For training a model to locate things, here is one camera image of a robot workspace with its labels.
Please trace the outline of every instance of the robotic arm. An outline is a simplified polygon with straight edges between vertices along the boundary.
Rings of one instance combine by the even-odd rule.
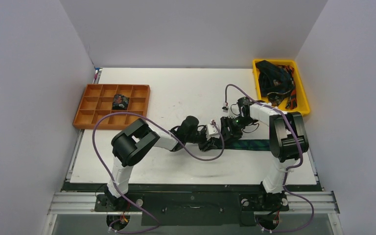
[[[243,134],[242,129],[257,121],[269,126],[270,151],[274,158],[269,173],[261,184],[266,194],[283,193],[285,170],[296,163],[299,153],[295,140],[285,127],[282,116],[273,109],[275,108],[254,104],[247,97],[240,98],[237,101],[237,107],[229,109],[226,105],[223,110],[228,115],[220,119],[223,139],[212,124],[199,126],[198,119],[193,116],[188,116],[180,126],[172,128],[170,132],[184,145],[187,142],[197,143],[201,151],[208,151],[217,149],[222,141],[229,144],[240,139]],[[297,135],[303,152],[306,152],[309,144],[302,115],[298,112],[283,111],[283,113]],[[113,184],[117,184],[122,193],[127,193],[133,166],[142,160],[152,147],[160,147],[172,152],[182,149],[182,146],[171,135],[163,131],[153,131],[142,119],[137,119],[117,134],[111,144],[115,156],[112,171],[115,181],[111,180],[107,184],[106,196],[113,203],[120,198]]]

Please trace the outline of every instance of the brown divided box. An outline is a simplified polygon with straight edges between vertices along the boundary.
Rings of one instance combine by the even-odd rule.
[[[129,98],[127,110],[112,110],[113,96],[116,94]],[[146,117],[149,95],[149,85],[88,84],[73,126],[78,129],[93,129],[97,121],[111,113],[131,112]],[[103,120],[98,129],[123,130],[136,119],[138,117],[133,115],[114,115]]]

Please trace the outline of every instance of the yellow bin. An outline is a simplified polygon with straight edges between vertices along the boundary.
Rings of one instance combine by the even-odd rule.
[[[260,85],[259,85],[259,75],[260,71],[256,68],[256,63],[264,59],[253,60],[253,75],[256,81],[257,98],[268,102],[267,97],[261,97]],[[268,62],[275,65],[290,65],[295,69],[293,73],[293,80],[296,86],[296,99],[298,100],[298,106],[295,109],[286,109],[287,98],[282,101],[279,105],[279,109],[287,112],[299,112],[302,115],[307,115],[310,113],[309,104],[307,102],[304,87],[302,85],[301,76],[299,75],[298,67],[293,60],[267,60]]]

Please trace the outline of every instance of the white wall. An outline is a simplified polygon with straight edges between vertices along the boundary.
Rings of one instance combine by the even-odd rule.
[[[0,1],[0,234],[39,234],[94,69],[58,0]]]
[[[329,0],[296,60],[320,181],[345,234],[376,234],[376,1]]]
[[[327,0],[61,0],[100,67],[243,67],[294,59]]]

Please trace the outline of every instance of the white table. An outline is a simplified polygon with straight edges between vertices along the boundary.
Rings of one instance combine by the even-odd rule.
[[[99,83],[148,84],[151,94],[147,117],[170,129],[192,115],[200,124],[217,120],[226,113],[221,107],[224,89],[228,83],[241,87],[256,98],[251,69],[131,69],[104,68]],[[235,103],[242,94],[235,88],[228,91],[228,103]],[[107,165],[113,165],[110,142],[118,131],[98,130],[96,144]],[[268,139],[269,130],[260,125],[257,131],[244,134],[244,139]],[[197,145],[190,146],[197,156],[210,158],[219,150],[201,152]],[[169,152],[152,148],[135,165],[129,183],[132,184],[248,184],[258,185],[264,179],[273,156],[269,151],[225,150],[217,160],[202,162],[184,150]],[[71,183],[107,183],[109,176],[94,153],[92,131],[85,130],[78,150]],[[303,165],[289,174],[288,184],[314,185],[316,180],[307,154]]]

